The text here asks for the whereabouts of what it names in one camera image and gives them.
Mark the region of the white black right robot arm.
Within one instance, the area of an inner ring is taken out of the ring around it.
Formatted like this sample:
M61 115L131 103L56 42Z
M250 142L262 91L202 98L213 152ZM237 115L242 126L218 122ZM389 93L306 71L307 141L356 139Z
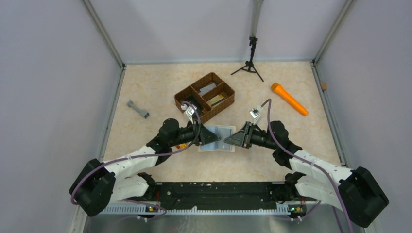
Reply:
M253 145L272 149L275 161L293 171L292 182L285 186L289 199L303 196L319 200L340 209L357 226L369 227L389 205L388 197L369 170L333 165L310 154L289 139L281 121L270 122L267 130L246 122L224 142L245 149Z

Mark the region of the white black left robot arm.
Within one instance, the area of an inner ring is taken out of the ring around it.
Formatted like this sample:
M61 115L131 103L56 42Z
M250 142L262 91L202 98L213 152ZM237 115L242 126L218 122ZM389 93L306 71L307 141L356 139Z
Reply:
M156 193L155 181L140 171L166 161L175 154L174 146L202 146L220 139L202 123L188 122L180 127L176 119L168 118L158 134L140 149L110 161L88 161L69 189L70 200L88 216L96 216L109 204L127 198L151 200Z

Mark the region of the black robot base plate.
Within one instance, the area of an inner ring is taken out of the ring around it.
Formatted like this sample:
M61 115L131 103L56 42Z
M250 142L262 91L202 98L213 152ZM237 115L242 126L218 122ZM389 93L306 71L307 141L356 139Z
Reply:
M274 210L305 198L284 182L163 182L151 185L136 201L160 204L166 210Z

